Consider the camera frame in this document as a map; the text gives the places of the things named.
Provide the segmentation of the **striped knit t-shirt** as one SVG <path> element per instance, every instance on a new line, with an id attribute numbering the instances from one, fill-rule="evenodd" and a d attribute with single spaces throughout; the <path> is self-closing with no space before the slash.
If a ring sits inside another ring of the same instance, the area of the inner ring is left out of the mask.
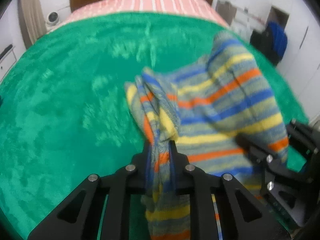
<path id="1" fill-rule="evenodd" d="M 216 176 L 230 173 L 250 190 L 258 168 L 236 143 L 245 133 L 287 161 L 283 116 L 252 53 L 230 32 L 220 31 L 209 55 L 167 74 L 144 68 L 125 83 L 129 110 L 148 139 L 146 194 L 142 203 L 152 239 L 189 239 L 187 195 L 174 193 L 169 142 L 191 164 Z"/>

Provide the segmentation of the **green velvet blanket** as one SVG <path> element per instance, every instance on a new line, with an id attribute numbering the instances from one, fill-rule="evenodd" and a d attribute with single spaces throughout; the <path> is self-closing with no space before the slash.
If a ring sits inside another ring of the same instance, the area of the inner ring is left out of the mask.
<path id="1" fill-rule="evenodd" d="M 39 39 L 1 83 L 1 221 L 15 239 L 90 173 L 107 175 L 143 147 L 124 83 L 208 53 L 221 25 L 132 12 L 88 18 Z"/>

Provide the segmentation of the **blue garment on chair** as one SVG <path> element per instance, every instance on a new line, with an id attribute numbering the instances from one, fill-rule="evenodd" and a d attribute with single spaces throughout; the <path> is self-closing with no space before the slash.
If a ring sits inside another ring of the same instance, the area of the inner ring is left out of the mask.
<path id="1" fill-rule="evenodd" d="M 268 22 L 267 30 L 272 34 L 272 51 L 281 60 L 287 49 L 287 35 L 283 27 L 276 22 Z"/>

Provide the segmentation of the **white desk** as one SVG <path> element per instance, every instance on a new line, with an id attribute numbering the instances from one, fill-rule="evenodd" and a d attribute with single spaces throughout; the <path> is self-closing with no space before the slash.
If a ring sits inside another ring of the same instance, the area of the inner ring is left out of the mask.
<path id="1" fill-rule="evenodd" d="M 217 0 L 215 10 L 228 23 L 232 31 L 249 40 L 253 31 L 262 32 L 265 30 L 265 22 L 261 18 L 242 9 L 228 0 Z"/>

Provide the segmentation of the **pink striped bed sheet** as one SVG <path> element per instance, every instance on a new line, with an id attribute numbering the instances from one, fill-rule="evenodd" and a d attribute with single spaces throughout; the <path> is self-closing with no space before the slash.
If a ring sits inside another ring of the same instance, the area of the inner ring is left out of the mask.
<path id="1" fill-rule="evenodd" d="M 102 0 L 77 9 L 52 28 L 87 18 L 120 12 L 154 12 L 200 18 L 229 28 L 229 24 L 205 0 Z"/>

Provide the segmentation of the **beige curtain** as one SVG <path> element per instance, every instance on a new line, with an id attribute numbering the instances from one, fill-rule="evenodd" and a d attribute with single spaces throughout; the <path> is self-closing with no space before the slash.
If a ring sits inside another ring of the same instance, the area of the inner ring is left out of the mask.
<path id="1" fill-rule="evenodd" d="M 40 0 L 18 0 L 18 18 L 26 49 L 47 33 Z"/>

